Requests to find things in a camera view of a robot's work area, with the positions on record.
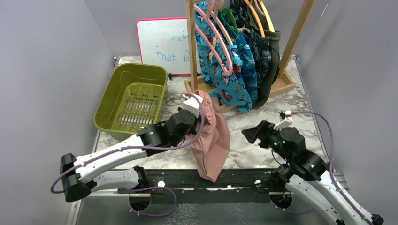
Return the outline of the pink shorts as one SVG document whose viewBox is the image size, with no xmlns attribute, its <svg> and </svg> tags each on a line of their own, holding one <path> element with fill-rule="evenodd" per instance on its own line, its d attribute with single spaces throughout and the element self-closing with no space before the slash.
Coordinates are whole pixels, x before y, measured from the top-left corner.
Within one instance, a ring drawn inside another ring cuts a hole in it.
<svg viewBox="0 0 398 225">
<path fill-rule="evenodd" d="M 194 93 L 204 99 L 205 124 L 191 149 L 200 177 L 215 183 L 230 151 L 230 131 L 218 98 L 201 90 Z"/>
</svg>

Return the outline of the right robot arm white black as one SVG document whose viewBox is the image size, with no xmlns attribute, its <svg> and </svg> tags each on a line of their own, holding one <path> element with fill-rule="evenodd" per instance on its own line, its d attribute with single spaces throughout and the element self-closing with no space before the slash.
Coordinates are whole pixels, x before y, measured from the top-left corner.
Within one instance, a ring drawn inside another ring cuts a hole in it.
<svg viewBox="0 0 398 225">
<path fill-rule="evenodd" d="M 285 159 L 271 173 L 271 186 L 287 189 L 308 203 L 330 225 L 381 225 L 384 219 L 361 207 L 336 180 L 320 156 L 306 148 L 304 136 L 294 127 L 277 129 L 263 120 L 242 130 L 249 143 L 259 140 L 261 148 L 271 148 Z"/>
</svg>

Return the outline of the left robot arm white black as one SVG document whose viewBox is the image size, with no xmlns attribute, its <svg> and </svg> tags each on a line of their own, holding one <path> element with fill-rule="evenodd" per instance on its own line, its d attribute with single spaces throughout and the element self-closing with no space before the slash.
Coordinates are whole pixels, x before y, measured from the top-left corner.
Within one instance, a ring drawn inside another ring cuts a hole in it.
<svg viewBox="0 0 398 225">
<path fill-rule="evenodd" d="M 179 109 L 167 121 L 148 125 L 137 134 L 100 152 L 83 156 L 67 153 L 61 157 L 60 176 L 51 185 L 50 191 L 56 194 L 54 186 L 61 181 L 63 190 L 60 193 L 69 203 L 105 189 L 122 188 L 143 192 L 149 185 L 143 167 L 135 166 L 127 170 L 114 168 L 185 147 L 185 137 L 193 135 L 192 140 L 195 141 L 204 121 L 202 113 Z"/>
</svg>

